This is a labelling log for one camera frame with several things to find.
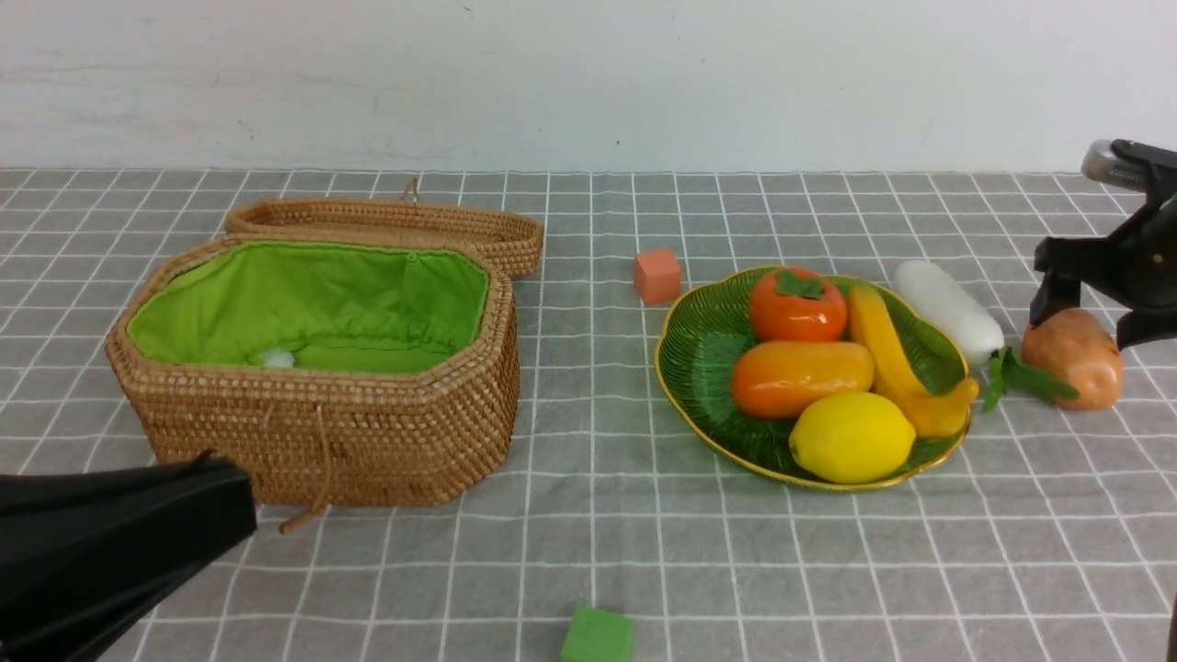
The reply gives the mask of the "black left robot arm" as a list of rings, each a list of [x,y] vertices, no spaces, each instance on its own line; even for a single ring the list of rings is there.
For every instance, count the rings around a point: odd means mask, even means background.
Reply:
[[[257,531],[248,474],[194,461],[1,479],[5,661],[97,661]]]

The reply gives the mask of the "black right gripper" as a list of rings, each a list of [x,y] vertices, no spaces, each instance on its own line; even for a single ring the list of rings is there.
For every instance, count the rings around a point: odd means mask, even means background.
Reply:
[[[1145,201],[1108,237],[1048,237],[1035,249],[1043,274],[1029,326],[1080,307],[1088,286],[1131,309],[1115,323],[1119,350],[1177,337],[1176,201]]]

